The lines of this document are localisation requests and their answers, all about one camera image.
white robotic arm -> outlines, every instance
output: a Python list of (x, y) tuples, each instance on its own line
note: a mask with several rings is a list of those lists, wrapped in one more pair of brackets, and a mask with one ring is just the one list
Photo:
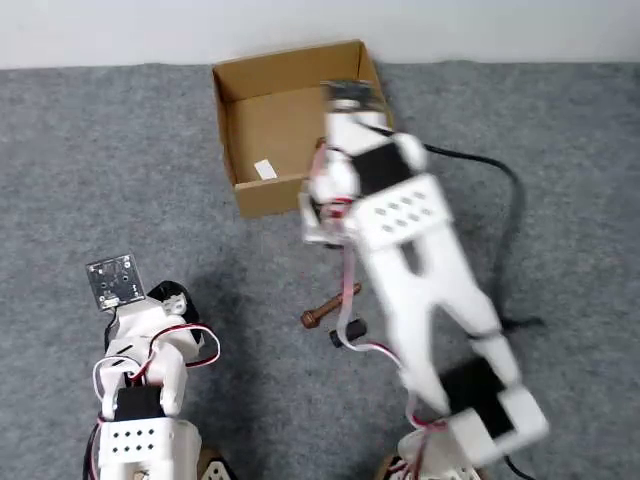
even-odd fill
[[(325, 162), (316, 158), (300, 198), (305, 239), (355, 245), (384, 309), (405, 386), (448, 416), (447, 432), (429, 442), (423, 472), (482, 466), (542, 437), (547, 422), (473, 278), (422, 143), (386, 129), (368, 86), (334, 83), (328, 90), (319, 152)], [(339, 215), (326, 214), (345, 199)], [(478, 354), (451, 372), (437, 372), (431, 361), (436, 308), (467, 332)]]
[[(220, 354), (217, 337), (208, 326), (194, 323), (197, 312), (179, 284), (163, 282), (142, 295), (132, 255), (87, 269), (98, 306), (115, 312), (105, 336), (105, 357), (93, 372), (101, 415), (85, 478), (196, 480), (201, 438), (194, 425), (177, 416), (187, 367), (214, 363)], [(216, 353), (194, 361), (205, 343), (203, 333), (216, 344)], [(216, 464), (216, 474), (208, 478), (233, 478), (221, 459)]]

black component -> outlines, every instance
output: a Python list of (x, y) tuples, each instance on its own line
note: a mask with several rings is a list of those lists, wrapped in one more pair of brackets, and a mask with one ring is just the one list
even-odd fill
[(504, 385), (486, 359), (477, 357), (445, 372), (440, 376), (444, 391), (449, 397), (451, 413), (474, 409), (484, 423), (491, 438), (514, 429), (498, 400)]
[(374, 194), (412, 177), (409, 165), (395, 142), (351, 157), (351, 164), (360, 178), (362, 196)]
[(522, 478), (524, 480), (536, 480), (531, 475), (527, 475), (522, 470), (520, 470), (518, 467), (516, 467), (513, 464), (513, 462), (511, 461), (511, 457), (509, 457), (509, 455), (506, 455), (504, 457), (504, 462), (507, 464), (507, 467), (509, 467), (509, 470), (511, 470), (514, 474), (516, 474), (516, 476), (518, 476), (518, 477), (520, 477), (520, 478)]
[[(352, 322), (349, 322), (349, 324), (347, 325), (347, 340), (349, 340), (350, 342), (353, 342), (354, 340), (366, 334), (367, 324), (360, 318), (356, 318)], [(335, 330), (331, 330), (329, 332), (329, 337), (331, 337), (331, 342), (333, 343), (334, 347), (342, 347), (342, 342), (338, 338), (338, 332), (336, 332)]]
[[(165, 300), (180, 294), (183, 294), (184, 298), (187, 300), (187, 310), (182, 315), (182, 318), (184, 318), (184, 321), (187, 323), (199, 323), (200, 314), (191, 300), (191, 295), (189, 295), (187, 289), (178, 282), (172, 282), (171, 280), (160, 282), (149, 293), (147, 293), (147, 296), (154, 300), (158, 300), (159, 302), (164, 302)], [(191, 330), (191, 334), (196, 342), (200, 342), (200, 338), (202, 336), (201, 331)]]
[(101, 311), (144, 299), (133, 255), (107, 258), (86, 266), (93, 296)]
[(161, 385), (144, 385), (118, 390), (115, 421), (164, 417), (160, 406)]

carpet floor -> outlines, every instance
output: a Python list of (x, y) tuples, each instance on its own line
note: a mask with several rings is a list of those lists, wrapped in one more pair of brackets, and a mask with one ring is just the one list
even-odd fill
[[(398, 127), (495, 156), (529, 209), (508, 310), (551, 424), (514, 455), (538, 479), (640, 468), (640, 66), (379, 65)], [(184, 416), (240, 479), (369, 479), (409, 428), (393, 365), (335, 349), (300, 313), (336, 293), (340, 259), (300, 241), (295, 212), (244, 220), (222, 162), (210, 70), (143, 65), (0, 72), (0, 477), (78, 478), (107, 318), (85, 263), (132, 251), (147, 288), (186, 285), (222, 358), (190, 374)], [(508, 184), (433, 158), (481, 284)], [(356, 313), (383, 338), (367, 288)], [(463, 348), (439, 322), (438, 361)], [(512, 478), (504, 465), (492, 478)]]

cardboard box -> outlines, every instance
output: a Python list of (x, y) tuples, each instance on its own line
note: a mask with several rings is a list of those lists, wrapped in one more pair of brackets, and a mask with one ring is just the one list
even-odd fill
[[(384, 104), (359, 40), (221, 63), (213, 67), (213, 79), (225, 167), (245, 217), (297, 208), (316, 141), (324, 136), (321, 82), (367, 80)], [(255, 164), (264, 159), (277, 178), (261, 179)]]

